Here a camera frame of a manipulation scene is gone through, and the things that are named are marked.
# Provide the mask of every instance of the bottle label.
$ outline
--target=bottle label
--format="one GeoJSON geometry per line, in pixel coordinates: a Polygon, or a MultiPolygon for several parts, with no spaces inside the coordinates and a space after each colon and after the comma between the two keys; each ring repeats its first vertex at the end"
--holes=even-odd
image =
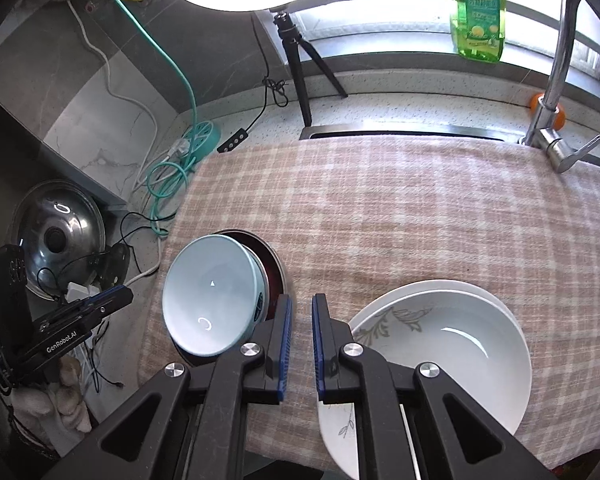
{"type": "Polygon", "coordinates": [[[479,46],[499,41],[500,0],[464,0],[466,4],[467,41],[479,46]]]}

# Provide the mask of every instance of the tripod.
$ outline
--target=tripod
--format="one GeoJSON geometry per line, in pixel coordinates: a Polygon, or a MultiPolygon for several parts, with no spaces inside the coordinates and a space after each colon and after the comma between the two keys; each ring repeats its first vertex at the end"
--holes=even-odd
{"type": "Polygon", "coordinates": [[[281,11],[277,13],[273,22],[278,27],[278,35],[282,40],[282,46],[285,49],[286,58],[289,62],[289,69],[291,70],[291,76],[294,79],[294,85],[296,86],[296,93],[298,94],[298,102],[300,103],[300,110],[302,112],[302,118],[304,119],[304,126],[311,126],[311,107],[309,106],[309,96],[306,92],[306,84],[304,82],[304,73],[302,72],[302,65],[300,64],[300,54],[298,52],[298,46],[313,59],[322,71],[327,76],[327,79],[331,81],[333,87],[338,91],[342,97],[347,97],[347,92],[342,87],[332,70],[328,67],[327,63],[320,57],[314,46],[302,37],[302,34],[298,31],[298,28],[294,25],[291,20],[291,16],[287,12],[281,11]]]}

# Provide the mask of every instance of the pink checkered cloth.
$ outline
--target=pink checkered cloth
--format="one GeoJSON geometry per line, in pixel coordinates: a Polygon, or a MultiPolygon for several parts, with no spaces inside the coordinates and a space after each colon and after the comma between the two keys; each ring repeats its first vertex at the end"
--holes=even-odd
{"type": "Polygon", "coordinates": [[[318,431],[311,298],[348,321],[393,288],[475,283],[513,312],[531,352],[516,437],[551,468],[600,447],[600,168],[555,174],[534,148],[445,137],[302,140],[210,156],[163,252],[139,362],[179,359],[160,297],[188,242],[261,236],[286,266],[295,314],[285,402],[251,406],[247,449],[335,469],[318,431]]]}

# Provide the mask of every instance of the metal screw head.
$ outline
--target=metal screw head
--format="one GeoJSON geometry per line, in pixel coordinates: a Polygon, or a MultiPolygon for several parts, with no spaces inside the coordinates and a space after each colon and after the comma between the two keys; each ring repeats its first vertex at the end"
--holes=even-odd
{"type": "Polygon", "coordinates": [[[432,379],[440,374],[440,367],[435,363],[422,363],[420,365],[420,373],[432,379]]]}
{"type": "Polygon", "coordinates": [[[362,345],[359,345],[358,343],[347,343],[344,345],[344,353],[351,357],[362,354],[364,350],[362,345]]]}
{"type": "Polygon", "coordinates": [[[247,357],[258,355],[260,353],[260,345],[257,343],[245,343],[240,347],[240,352],[247,357]]]}
{"type": "Polygon", "coordinates": [[[180,377],[184,373],[184,365],[181,363],[169,363],[164,367],[167,377],[180,377]]]}

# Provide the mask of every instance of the green dish soap bottle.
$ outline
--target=green dish soap bottle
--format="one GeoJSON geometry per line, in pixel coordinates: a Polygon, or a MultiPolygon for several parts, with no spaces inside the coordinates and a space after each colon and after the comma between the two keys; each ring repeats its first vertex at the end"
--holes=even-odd
{"type": "Polygon", "coordinates": [[[495,63],[504,47],[505,0],[456,0],[451,36],[458,54],[495,63]]]}

